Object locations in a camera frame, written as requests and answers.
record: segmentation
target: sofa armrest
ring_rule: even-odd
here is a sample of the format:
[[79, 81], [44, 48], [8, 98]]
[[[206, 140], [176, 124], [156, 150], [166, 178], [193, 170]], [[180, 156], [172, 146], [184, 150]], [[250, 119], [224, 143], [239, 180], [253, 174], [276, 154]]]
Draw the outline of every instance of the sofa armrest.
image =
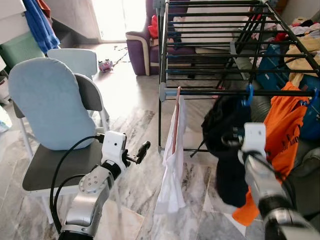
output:
[[150, 34], [148, 25], [143, 31], [128, 31], [125, 33], [129, 58], [136, 75], [150, 75]]

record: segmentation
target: toy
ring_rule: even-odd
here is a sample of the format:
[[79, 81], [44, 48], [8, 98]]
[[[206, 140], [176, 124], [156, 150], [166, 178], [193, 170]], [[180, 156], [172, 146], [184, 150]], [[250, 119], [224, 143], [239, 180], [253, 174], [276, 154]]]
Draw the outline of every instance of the toy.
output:
[[108, 72], [112, 69], [113, 63], [111, 60], [106, 59], [104, 61], [99, 61], [98, 66], [99, 66], [100, 71], [105, 73], [105, 72]]

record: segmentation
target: marble floor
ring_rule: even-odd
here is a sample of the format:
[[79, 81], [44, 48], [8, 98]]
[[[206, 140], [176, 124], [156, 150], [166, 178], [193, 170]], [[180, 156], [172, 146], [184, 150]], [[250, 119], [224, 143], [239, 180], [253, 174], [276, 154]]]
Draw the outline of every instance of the marble floor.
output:
[[[108, 58], [106, 54], [110, 51], [110, 46], [104, 44], [82, 47], [96, 49], [100, 59]], [[175, 214], [154, 214], [164, 173], [158, 152], [158, 76], [135, 76], [127, 60], [120, 61], [112, 72], [99, 73], [95, 83], [110, 115], [109, 128], [127, 134], [129, 151], [136, 152], [147, 140], [151, 147], [142, 164], [132, 164], [117, 180], [122, 215], [118, 215], [113, 190], [103, 207], [96, 239], [263, 240], [260, 219], [249, 227], [232, 219], [234, 208], [224, 204], [214, 188], [218, 159], [205, 152], [199, 152], [193, 158], [187, 152], [184, 154], [182, 192], [186, 207]], [[168, 100], [162, 106], [162, 145], [169, 131], [174, 102]], [[186, 101], [185, 147], [196, 147], [201, 142], [201, 123], [212, 104], [212, 99]], [[58, 239], [54, 226], [48, 223], [41, 200], [26, 195], [22, 189], [29, 160], [13, 107], [10, 104], [4, 108], [13, 126], [0, 133], [0, 240]], [[27, 122], [26, 128], [35, 150], [38, 143]], [[73, 195], [69, 195], [59, 200], [61, 218], [72, 198]]]

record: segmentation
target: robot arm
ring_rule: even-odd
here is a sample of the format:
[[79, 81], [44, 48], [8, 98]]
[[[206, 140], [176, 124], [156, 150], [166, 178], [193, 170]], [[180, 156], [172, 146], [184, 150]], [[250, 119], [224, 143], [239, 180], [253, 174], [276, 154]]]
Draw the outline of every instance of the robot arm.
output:
[[266, 159], [265, 125], [246, 123], [244, 136], [238, 156], [245, 167], [245, 181], [263, 218], [265, 239], [319, 240], [320, 234], [292, 207]]
[[126, 171], [129, 161], [141, 163], [150, 147], [145, 142], [136, 156], [129, 156], [127, 137], [123, 133], [108, 131], [103, 140], [101, 165], [85, 175], [72, 201], [61, 228], [59, 240], [92, 240], [97, 233], [102, 208], [109, 197], [117, 177]]

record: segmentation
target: blue towel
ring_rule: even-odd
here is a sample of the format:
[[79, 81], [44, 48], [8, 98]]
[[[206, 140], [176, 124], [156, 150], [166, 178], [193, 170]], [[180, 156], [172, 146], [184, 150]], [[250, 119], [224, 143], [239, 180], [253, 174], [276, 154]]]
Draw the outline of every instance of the blue towel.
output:
[[25, 17], [28, 22], [31, 33], [38, 43], [39, 48], [45, 54], [50, 49], [56, 49], [60, 44], [48, 19], [42, 12], [36, 0], [23, 0], [26, 8]]

